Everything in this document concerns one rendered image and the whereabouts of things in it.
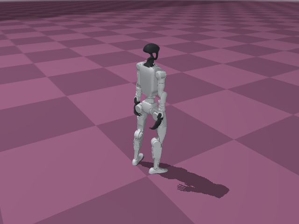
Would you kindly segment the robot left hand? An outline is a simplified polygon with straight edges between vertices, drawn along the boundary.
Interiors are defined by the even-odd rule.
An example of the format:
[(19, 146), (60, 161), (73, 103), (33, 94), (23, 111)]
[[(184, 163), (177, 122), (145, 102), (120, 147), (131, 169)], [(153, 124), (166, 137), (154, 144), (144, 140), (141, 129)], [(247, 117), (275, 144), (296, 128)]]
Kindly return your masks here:
[[(140, 116), (141, 114), (138, 113), (138, 112), (135, 110), (135, 106), (138, 105), (138, 104), (140, 103), (140, 101), (137, 102), (137, 98), (136, 98), (136, 97), (134, 98), (134, 103), (135, 103), (135, 105), (134, 105), (134, 114), (137, 115), (137, 116)], [(140, 114), (140, 115), (139, 115), (139, 114)]]

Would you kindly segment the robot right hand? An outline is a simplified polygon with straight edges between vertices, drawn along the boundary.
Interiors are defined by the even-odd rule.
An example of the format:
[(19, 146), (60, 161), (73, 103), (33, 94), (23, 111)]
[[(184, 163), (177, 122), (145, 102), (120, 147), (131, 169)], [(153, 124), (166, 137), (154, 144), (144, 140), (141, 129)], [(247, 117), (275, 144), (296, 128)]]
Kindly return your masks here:
[(158, 127), (159, 127), (159, 125), (161, 124), (161, 122), (162, 122), (162, 120), (163, 120), (163, 118), (161, 118), (161, 116), (162, 116), (162, 114), (161, 113), (159, 113), (158, 114), (158, 116), (157, 116), (157, 121), (155, 122), (155, 125), (151, 128), (151, 127), (149, 127), (150, 129), (157, 129)]

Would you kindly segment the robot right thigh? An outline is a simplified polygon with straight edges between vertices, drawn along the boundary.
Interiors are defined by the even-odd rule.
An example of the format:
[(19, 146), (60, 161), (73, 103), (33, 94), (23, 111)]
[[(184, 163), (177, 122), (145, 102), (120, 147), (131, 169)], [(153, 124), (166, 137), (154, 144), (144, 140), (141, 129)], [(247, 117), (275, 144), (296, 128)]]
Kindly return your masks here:
[[(152, 110), (152, 117), (155, 121), (157, 121), (157, 116), (158, 116), (158, 108), (155, 107), (153, 108)], [(164, 138), (165, 138), (165, 135), (166, 135), (166, 130), (167, 130), (167, 119), (166, 119), (166, 114), (165, 114), (165, 117), (163, 118), (161, 124), (159, 125), (159, 127), (156, 129), (157, 131), (157, 137), (154, 137), (152, 140), (151, 140), (151, 145), (153, 146), (153, 142), (158, 140), (160, 141), (160, 143), (162, 144)]]

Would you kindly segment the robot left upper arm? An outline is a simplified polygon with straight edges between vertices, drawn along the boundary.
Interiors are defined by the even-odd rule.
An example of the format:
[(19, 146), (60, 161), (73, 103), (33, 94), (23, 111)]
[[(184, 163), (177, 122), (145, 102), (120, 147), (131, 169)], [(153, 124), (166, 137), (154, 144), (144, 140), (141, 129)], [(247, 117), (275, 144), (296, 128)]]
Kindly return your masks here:
[(136, 64), (136, 68), (137, 68), (137, 85), (139, 85), (139, 86), (140, 86), (140, 65), (141, 65), (141, 63), (143, 63), (143, 62), (140, 62), (140, 63)]

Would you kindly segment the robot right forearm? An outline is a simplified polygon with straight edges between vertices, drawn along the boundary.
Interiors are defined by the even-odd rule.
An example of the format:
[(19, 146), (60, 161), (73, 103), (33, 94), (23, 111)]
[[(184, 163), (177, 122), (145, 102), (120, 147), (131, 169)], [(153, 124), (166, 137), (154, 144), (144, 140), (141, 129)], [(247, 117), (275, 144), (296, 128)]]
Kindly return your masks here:
[(166, 98), (167, 98), (167, 93), (163, 92), (162, 95), (161, 95), (161, 99), (158, 100), (158, 103), (159, 103), (158, 114), (159, 113), (162, 114), (161, 118), (165, 117), (165, 103), (166, 103)]

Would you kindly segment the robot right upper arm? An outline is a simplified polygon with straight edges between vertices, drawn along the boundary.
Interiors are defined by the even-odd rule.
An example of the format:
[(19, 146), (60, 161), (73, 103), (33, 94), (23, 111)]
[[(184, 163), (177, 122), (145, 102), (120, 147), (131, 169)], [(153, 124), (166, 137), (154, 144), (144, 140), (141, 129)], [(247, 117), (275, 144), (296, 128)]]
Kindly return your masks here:
[(155, 69), (155, 76), (157, 78), (158, 97), (161, 98), (165, 88), (166, 72), (162, 69)]

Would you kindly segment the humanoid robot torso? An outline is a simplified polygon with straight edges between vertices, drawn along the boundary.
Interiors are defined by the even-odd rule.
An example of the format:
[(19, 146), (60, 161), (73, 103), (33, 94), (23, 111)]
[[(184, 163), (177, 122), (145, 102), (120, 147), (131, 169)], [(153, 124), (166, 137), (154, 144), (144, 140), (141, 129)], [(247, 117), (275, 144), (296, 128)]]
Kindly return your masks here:
[(147, 114), (153, 114), (153, 108), (157, 107), (157, 102), (155, 102), (155, 97), (158, 95), (157, 90), (157, 78), (155, 76), (155, 69), (161, 69), (157, 64), (153, 63), (153, 67), (146, 67), (144, 63), (140, 65), (140, 86), (142, 93), (147, 95), (145, 100), (142, 101), (142, 111)]

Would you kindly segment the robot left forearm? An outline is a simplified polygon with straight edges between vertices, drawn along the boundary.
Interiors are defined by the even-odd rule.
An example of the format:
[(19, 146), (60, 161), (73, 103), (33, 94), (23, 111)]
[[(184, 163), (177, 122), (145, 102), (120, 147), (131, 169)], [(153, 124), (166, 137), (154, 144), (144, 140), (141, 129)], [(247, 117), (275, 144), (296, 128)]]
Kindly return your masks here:
[(142, 89), (141, 86), (136, 84), (136, 94), (135, 97), (137, 98), (137, 102), (140, 101), (141, 97), (142, 97)]

